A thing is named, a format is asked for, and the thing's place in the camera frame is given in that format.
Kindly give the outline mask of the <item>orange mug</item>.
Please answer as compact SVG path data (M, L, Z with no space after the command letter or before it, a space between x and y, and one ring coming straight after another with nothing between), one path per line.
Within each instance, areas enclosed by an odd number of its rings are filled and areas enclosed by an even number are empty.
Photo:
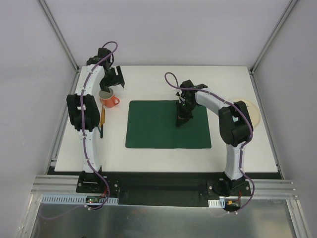
M108 91L99 91L99 99L103 106L107 108L115 107L120 103L120 100L115 96L114 91L109 88Z

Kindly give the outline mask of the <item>dark green placemat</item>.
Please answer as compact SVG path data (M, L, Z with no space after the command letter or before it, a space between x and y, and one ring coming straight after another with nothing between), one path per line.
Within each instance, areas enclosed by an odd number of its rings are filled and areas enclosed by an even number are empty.
M193 118L177 126L176 101L131 101L128 111L126 148L210 149L207 109L196 107Z

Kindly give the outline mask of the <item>gold knife black handle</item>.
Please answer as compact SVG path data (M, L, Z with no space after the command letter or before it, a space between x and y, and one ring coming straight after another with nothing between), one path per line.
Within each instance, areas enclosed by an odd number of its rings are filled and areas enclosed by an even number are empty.
M102 113L100 119L100 138L103 138L104 136L105 113L105 108L102 106Z

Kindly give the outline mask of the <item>cream and blue plate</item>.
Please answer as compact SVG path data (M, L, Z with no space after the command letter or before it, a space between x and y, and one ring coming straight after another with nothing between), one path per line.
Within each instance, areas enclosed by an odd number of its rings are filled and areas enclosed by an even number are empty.
M243 101L248 109L248 113L253 125L253 128L256 128L258 126L258 124L261 121L261 113L260 110L258 108L258 106L256 106L255 104L253 104L252 102L244 99L244 98L230 98L231 102L238 102L238 101Z

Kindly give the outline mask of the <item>gold spoon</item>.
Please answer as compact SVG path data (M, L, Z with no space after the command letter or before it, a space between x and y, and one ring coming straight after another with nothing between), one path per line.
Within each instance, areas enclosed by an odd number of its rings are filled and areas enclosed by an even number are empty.
M102 105L101 109L101 118L100 118L100 126L102 126L105 122L105 109L104 106Z

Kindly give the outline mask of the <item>blue fork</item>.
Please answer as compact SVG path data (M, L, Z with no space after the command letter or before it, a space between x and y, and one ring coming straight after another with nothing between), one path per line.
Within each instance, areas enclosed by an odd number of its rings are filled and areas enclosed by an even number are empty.
M99 126L97 126L97 129L98 129L98 131L99 131L100 138L103 138L103 132L102 132L102 129L101 129Z

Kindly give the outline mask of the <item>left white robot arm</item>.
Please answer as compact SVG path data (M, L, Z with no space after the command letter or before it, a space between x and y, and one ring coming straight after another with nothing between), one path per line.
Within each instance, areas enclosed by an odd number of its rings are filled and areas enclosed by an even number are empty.
M112 94L112 86L125 86L121 68L113 63L113 52L106 47L99 48L97 55L86 62L84 81L74 94L66 97L70 123L80 139L82 171L86 173L100 173L102 170L97 150L101 114L95 96L100 91Z

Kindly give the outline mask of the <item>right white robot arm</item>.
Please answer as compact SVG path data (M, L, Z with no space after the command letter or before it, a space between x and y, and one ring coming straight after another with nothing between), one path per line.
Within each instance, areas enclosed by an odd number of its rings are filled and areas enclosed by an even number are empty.
M235 195L245 182L243 150L253 137L253 126L246 104L243 101L227 101L206 85L195 86L191 80L182 82L180 90L181 94L176 102L177 126L192 119L192 111L197 106L204 106L218 116L219 133L226 144L226 167L222 180L216 182L212 190L221 196Z

